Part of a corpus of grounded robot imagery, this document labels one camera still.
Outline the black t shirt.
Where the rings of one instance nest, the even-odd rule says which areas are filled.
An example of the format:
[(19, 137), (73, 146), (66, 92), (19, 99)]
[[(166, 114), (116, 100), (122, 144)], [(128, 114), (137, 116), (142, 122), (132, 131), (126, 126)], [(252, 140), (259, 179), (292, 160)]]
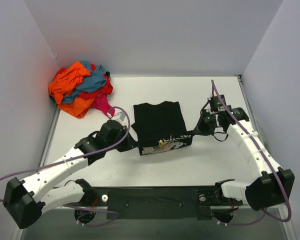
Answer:
[(193, 133), (186, 129), (180, 103), (164, 101), (133, 106), (134, 123), (141, 156), (160, 154), (190, 146)]

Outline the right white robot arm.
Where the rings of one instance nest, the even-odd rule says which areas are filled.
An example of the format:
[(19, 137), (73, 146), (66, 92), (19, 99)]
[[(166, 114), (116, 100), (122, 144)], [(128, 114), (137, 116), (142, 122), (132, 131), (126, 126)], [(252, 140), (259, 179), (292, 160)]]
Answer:
[(235, 179), (215, 183), (213, 199), (219, 205), (230, 199), (247, 202), (255, 210), (263, 210), (285, 203), (291, 194), (295, 176), (283, 169), (269, 154), (253, 129), (249, 116), (241, 108), (226, 105), (224, 95), (211, 96), (200, 111), (193, 133), (214, 136), (221, 128), (231, 138), (246, 160), (254, 180), (251, 183)]

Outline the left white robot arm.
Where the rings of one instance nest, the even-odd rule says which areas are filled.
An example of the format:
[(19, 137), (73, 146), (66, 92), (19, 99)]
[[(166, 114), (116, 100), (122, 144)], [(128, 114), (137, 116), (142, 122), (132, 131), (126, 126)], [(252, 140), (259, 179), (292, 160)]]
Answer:
[(126, 152), (136, 147), (130, 126), (120, 120), (108, 120), (100, 130), (79, 140), (55, 162), (35, 174), (6, 184), (3, 206), (20, 229), (34, 224), (42, 214), (70, 203), (88, 206), (94, 191), (83, 179), (58, 187), (57, 184), (105, 157), (108, 151)]

